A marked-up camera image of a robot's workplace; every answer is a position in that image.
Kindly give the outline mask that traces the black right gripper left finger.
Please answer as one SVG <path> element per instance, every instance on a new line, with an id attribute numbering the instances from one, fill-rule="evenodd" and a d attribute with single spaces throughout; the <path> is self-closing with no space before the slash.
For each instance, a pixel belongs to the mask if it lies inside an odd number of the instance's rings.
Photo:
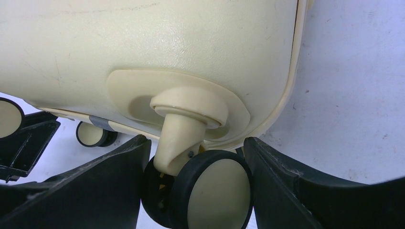
<path id="1" fill-rule="evenodd" d="M 138 135 L 43 182 L 0 187 L 3 229 L 134 229 L 151 141 Z"/>

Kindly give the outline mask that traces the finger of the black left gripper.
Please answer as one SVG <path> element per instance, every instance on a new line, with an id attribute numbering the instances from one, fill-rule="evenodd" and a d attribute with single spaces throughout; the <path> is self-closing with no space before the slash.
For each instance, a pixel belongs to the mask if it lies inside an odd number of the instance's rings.
<path id="1" fill-rule="evenodd" d="M 57 116 L 42 111 L 24 117 L 22 128 L 0 141 L 0 178 L 27 177 L 60 126 Z"/>

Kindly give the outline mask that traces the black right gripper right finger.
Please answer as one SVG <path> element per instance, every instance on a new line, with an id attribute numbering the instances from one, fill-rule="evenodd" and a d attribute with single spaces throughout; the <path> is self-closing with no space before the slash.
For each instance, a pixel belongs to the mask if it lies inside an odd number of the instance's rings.
<path id="1" fill-rule="evenodd" d="M 402 229 L 405 180 L 362 184 L 335 177 L 277 151 L 244 141 L 254 180 L 259 229 Z"/>

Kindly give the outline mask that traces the yellow suitcase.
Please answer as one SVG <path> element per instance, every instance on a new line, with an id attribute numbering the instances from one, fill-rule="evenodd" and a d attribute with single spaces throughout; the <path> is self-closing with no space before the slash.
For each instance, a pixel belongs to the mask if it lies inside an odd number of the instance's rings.
<path id="1" fill-rule="evenodd" d="M 294 86 L 310 0 L 3 0 L 0 91 L 79 120 L 81 143 L 158 140 L 142 199 L 172 229 L 244 229 L 236 154 Z"/>

